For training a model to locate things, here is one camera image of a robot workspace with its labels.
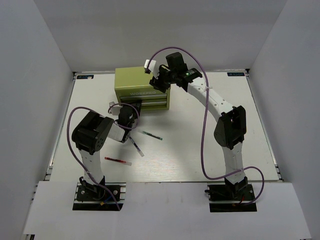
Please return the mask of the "green gel pen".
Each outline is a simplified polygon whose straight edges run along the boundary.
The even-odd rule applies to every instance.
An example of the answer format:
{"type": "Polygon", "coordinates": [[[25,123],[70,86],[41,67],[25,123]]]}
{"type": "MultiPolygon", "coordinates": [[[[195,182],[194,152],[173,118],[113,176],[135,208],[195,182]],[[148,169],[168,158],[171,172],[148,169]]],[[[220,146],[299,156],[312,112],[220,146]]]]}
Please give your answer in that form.
{"type": "Polygon", "coordinates": [[[144,130],[142,130],[141,133],[144,134],[144,135],[147,135],[147,136],[149,136],[149,137],[155,138],[155,139],[157,139],[157,140],[160,140],[160,141],[163,140],[162,137],[157,136],[157,135],[154,135],[154,134],[152,134],[152,133],[150,133],[150,132],[147,132],[147,131],[144,131],[144,130]]]}

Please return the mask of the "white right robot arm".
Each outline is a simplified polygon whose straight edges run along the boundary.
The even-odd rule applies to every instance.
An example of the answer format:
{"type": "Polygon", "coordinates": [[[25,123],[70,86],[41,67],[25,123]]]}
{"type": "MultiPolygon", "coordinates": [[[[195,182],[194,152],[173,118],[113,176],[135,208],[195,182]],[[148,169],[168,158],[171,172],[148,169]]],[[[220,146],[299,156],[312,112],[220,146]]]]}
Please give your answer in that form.
{"type": "Polygon", "coordinates": [[[153,75],[150,85],[164,93],[175,84],[195,97],[205,107],[205,113],[214,117],[213,137],[222,147],[225,162],[225,192],[229,198],[238,199],[248,183],[242,156],[247,132],[246,110],[241,105],[230,104],[209,87],[207,75],[196,68],[188,68],[180,52],[167,55],[166,61],[166,65],[158,65],[153,59],[145,61],[145,72],[153,75]]]}

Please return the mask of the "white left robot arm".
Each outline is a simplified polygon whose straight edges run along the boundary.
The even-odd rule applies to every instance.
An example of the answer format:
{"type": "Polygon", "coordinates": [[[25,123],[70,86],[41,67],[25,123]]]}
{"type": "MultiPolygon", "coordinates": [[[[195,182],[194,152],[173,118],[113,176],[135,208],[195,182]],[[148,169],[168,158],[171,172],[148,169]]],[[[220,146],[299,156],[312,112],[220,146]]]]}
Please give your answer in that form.
{"type": "Polygon", "coordinates": [[[103,198],[106,193],[100,150],[108,138],[120,143],[128,140],[131,130],[137,126],[142,101],[120,103],[119,106],[116,120],[90,109],[71,134],[71,139],[79,150],[82,164],[85,166],[80,183],[88,187],[88,193],[96,200],[103,198]]]}

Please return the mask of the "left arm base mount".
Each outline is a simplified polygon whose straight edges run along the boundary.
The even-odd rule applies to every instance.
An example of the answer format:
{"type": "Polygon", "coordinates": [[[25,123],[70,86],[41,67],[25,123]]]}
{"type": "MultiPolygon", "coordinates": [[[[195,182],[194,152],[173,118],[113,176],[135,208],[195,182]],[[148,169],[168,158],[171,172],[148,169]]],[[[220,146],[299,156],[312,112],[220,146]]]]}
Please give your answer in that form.
{"type": "Polygon", "coordinates": [[[84,181],[84,177],[80,177],[76,186],[73,211],[120,211],[125,202],[126,183],[106,183],[112,195],[98,185],[91,185],[84,181]]]}

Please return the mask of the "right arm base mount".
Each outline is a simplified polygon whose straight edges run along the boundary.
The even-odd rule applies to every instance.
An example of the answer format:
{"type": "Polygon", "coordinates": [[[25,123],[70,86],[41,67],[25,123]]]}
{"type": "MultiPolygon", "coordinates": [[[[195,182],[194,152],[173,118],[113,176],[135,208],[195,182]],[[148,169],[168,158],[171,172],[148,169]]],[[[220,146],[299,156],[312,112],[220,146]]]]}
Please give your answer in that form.
{"type": "Polygon", "coordinates": [[[204,191],[208,196],[211,213],[257,212],[253,186],[248,184],[233,195],[224,184],[211,184],[204,191]]]}

